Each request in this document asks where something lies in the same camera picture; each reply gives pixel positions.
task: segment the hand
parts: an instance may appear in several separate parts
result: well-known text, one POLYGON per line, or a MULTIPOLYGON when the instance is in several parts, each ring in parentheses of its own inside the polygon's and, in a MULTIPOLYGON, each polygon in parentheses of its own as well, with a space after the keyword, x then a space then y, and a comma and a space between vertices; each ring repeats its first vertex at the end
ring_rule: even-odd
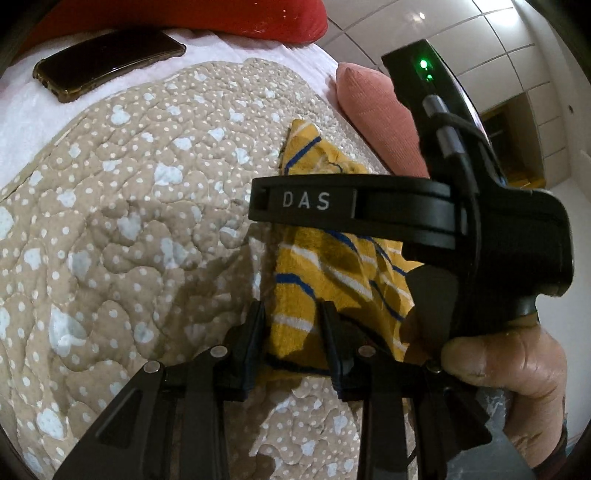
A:
MULTIPOLYGON (((505 434, 533 468, 560 440, 567 365, 563 348, 548 332, 524 323, 516 320, 505 332, 447 342, 441 366, 470 385, 516 393, 505 434)), ((422 365, 431 356, 421 341, 415 309, 402 323, 400 339, 410 344, 404 361, 422 365)))

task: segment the white bed sheet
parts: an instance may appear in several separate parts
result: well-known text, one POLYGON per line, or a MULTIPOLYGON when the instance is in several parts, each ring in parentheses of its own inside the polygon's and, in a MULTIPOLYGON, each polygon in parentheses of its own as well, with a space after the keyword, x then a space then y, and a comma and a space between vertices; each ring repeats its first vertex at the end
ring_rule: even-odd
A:
POLYGON ((165 32, 187 46, 185 55, 134 70, 70 103, 60 103, 34 80, 33 67, 42 58, 97 34, 78 34, 48 41, 9 67, 0 78, 0 188, 89 105, 131 86, 163 79, 204 61, 243 62, 250 57, 275 61, 298 73, 320 97, 337 108, 334 81, 338 63, 317 45, 288 46, 277 41, 186 29, 165 32))

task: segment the red pillow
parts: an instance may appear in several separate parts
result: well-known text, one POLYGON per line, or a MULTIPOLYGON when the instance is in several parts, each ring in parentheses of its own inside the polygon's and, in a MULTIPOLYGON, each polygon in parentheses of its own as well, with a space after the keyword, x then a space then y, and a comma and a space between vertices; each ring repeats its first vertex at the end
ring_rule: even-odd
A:
POLYGON ((215 30, 284 43, 314 42, 328 29, 322 0, 61 0, 22 51, 64 35, 136 25, 215 30))

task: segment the screw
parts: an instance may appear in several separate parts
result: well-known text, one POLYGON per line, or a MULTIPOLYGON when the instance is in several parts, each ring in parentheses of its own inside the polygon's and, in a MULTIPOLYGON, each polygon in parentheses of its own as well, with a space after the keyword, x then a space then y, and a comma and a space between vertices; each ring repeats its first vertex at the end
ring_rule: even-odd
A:
POLYGON ((209 353, 214 358, 223 358, 228 354, 228 349, 223 345, 216 345, 209 351, 209 353))
POLYGON ((441 365, 439 365, 433 359, 427 360, 427 362, 425 362, 425 366, 427 367, 427 370, 429 370, 431 373, 440 374, 441 372, 443 372, 443 370, 441 369, 441 365))
POLYGON ((160 370, 160 362, 156 360, 149 361, 144 365, 144 372, 147 374, 155 374, 158 370, 160 370))
POLYGON ((359 350, 357 350, 357 352, 362 357, 372 358, 375 355, 375 348, 371 345, 362 345, 359 347, 359 350))

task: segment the smartphone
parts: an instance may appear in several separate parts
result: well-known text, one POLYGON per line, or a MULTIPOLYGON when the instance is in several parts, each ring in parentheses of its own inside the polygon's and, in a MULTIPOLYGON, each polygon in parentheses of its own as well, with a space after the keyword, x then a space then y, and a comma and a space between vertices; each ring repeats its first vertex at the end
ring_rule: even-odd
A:
POLYGON ((120 30, 40 60, 33 68, 33 78, 61 103, 67 103, 131 70, 180 57, 186 50, 185 45, 155 28, 120 30))

